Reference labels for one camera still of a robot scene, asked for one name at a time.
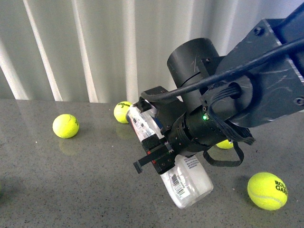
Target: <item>black cylinder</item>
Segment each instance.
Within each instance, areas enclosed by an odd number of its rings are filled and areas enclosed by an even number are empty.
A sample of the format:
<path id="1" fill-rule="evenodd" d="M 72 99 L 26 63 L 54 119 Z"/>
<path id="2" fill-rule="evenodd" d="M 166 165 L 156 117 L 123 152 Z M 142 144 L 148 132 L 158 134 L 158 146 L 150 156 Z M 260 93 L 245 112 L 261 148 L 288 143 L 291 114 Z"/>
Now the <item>black cylinder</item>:
<path id="1" fill-rule="evenodd" d="M 193 39 L 179 46 L 172 52 L 167 61 L 176 87 L 187 86 L 208 77 L 202 59 L 218 56 L 212 42 L 206 38 Z M 200 90 L 195 90 L 181 96 L 188 113 L 201 106 L 199 99 L 201 95 Z"/>
<path id="2" fill-rule="evenodd" d="M 174 122 L 167 138 L 176 153 L 189 157 L 227 139 L 213 120 L 203 119 L 204 113 L 197 109 Z"/>

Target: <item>screw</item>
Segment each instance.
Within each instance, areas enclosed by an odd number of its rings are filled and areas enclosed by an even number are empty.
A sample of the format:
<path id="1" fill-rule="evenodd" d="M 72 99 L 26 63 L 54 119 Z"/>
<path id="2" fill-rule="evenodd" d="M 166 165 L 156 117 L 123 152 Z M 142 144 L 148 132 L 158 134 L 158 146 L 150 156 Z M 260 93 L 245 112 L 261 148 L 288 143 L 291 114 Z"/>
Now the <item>screw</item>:
<path id="1" fill-rule="evenodd" d="M 302 106 L 304 105 L 304 96 L 300 96 L 300 97 L 297 97 L 295 100 L 294 100 L 294 103 L 298 106 Z"/>
<path id="2" fill-rule="evenodd" d="M 265 29 L 263 27 L 256 27 L 255 30 L 253 30 L 256 36 L 261 36 L 265 32 Z"/>

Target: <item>barcode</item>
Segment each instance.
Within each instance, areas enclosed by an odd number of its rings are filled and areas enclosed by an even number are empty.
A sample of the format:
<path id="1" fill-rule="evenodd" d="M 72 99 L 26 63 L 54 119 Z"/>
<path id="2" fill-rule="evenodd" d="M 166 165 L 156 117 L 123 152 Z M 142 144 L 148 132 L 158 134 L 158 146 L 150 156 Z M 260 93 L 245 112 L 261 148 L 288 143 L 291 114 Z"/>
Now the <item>barcode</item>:
<path id="1" fill-rule="evenodd" d="M 172 177 L 171 177 L 171 181 L 172 181 L 172 184 L 173 184 L 173 187 L 175 189 L 175 192 L 178 194 L 178 196 L 181 196 L 182 194 L 185 193 L 184 191 L 184 188 L 183 186 L 181 185 L 181 183 L 179 182 L 176 174 L 174 174 Z"/>

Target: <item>black cable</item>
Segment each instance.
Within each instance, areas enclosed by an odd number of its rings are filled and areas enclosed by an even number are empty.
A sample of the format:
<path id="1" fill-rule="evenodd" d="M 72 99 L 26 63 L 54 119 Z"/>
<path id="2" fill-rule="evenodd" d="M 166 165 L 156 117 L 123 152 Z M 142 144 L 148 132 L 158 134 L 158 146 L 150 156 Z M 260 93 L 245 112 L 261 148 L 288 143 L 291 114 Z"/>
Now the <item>black cable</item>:
<path id="1" fill-rule="evenodd" d="M 216 96 L 214 96 L 208 107 L 208 116 L 212 119 L 217 127 L 227 136 L 228 139 L 236 142 L 245 142 L 248 145 L 252 145 L 255 139 L 252 137 L 249 129 L 239 127 L 234 125 L 229 126 L 226 122 L 221 120 L 213 111 L 213 105 L 229 96 L 239 95 L 241 93 L 241 88 L 238 85 L 228 86 L 226 89 L 223 89 Z"/>
<path id="2" fill-rule="evenodd" d="M 264 64 L 278 56 L 286 55 L 292 51 L 299 50 L 300 48 L 304 47 L 304 38 L 294 40 L 292 42 L 285 43 L 279 47 L 276 47 L 263 55 L 260 55 L 259 57 L 252 59 L 244 64 L 241 64 L 237 67 L 230 68 L 218 75 L 213 75 L 208 78 L 202 79 L 198 82 L 192 83 L 190 85 L 180 87 L 178 89 L 174 89 L 172 91 L 163 93 L 163 94 L 156 94 L 156 95 L 149 95 L 145 92 L 142 92 L 141 96 L 143 99 L 148 101 L 158 101 L 163 99 L 170 99 L 176 96 L 180 96 L 189 92 L 192 92 L 194 90 L 207 87 L 209 85 L 212 85 L 214 83 L 217 83 L 219 81 L 224 80 L 227 76 L 233 76 L 242 74 L 252 68 L 255 68 L 261 64 Z"/>

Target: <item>bottle label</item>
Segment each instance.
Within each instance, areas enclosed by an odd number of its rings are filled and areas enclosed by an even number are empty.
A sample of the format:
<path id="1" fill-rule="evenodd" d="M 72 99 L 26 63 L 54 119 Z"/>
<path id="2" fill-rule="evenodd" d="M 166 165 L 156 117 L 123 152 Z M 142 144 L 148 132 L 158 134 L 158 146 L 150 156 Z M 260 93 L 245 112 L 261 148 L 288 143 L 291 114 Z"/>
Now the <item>bottle label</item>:
<path id="1" fill-rule="evenodd" d="M 190 195 L 189 190 L 186 188 L 186 181 L 180 175 L 173 174 L 170 176 L 171 182 L 174 188 L 174 191 L 179 196 L 180 199 L 183 199 Z"/>
<path id="2" fill-rule="evenodd" d="M 149 127 L 146 120 L 143 119 L 142 115 L 137 111 L 137 108 L 131 107 L 128 111 L 128 122 L 134 129 L 139 141 L 149 138 L 154 135 L 155 132 Z"/>
<path id="3" fill-rule="evenodd" d="M 199 160 L 195 156 L 192 156 L 190 158 L 184 158 L 184 161 L 189 169 L 192 169 L 199 164 Z"/>

